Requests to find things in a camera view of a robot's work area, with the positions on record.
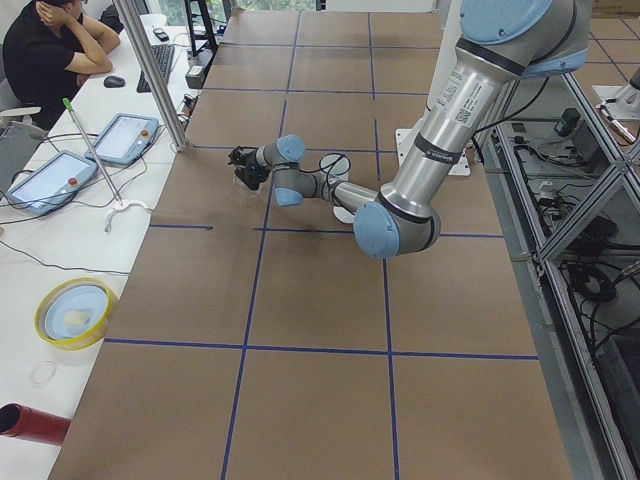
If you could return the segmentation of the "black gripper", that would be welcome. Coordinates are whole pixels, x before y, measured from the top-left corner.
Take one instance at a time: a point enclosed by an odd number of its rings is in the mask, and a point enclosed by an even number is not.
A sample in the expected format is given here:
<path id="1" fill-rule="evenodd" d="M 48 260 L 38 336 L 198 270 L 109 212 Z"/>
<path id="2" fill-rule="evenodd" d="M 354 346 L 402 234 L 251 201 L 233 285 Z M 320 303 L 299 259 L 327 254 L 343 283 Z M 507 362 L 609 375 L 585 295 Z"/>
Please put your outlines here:
<path id="1" fill-rule="evenodd" d="M 266 182 L 272 170 L 264 151 L 264 146 L 256 148 L 238 146 L 228 155 L 228 164 L 234 166 L 234 172 L 241 174 L 247 184 L 252 184 L 252 189 L 255 189 L 258 183 Z"/>

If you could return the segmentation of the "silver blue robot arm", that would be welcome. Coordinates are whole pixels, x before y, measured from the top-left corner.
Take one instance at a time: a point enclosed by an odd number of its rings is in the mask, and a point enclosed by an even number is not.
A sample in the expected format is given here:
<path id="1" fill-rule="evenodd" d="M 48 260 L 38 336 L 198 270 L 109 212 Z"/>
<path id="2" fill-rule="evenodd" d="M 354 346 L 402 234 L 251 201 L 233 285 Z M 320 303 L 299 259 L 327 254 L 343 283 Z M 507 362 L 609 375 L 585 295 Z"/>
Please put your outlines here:
<path id="1" fill-rule="evenodd" d="M 296 135 L 256 149 L 237 147 L 229 163 L 250 190 L 272 182 L 281 207 L 318 198 L 344 208 L 353 216 L 359 248 L 371 257 L 425 250 L 440 234 L 431 202 L 503 86 L 579 69 L 587 59 L 592 11 L 590 1 L 462 2 L 456 64 L 409 136 L 395 177 L 376 191 L 349 182 L 338 162 L 301 170 L 305 145 Z"/>

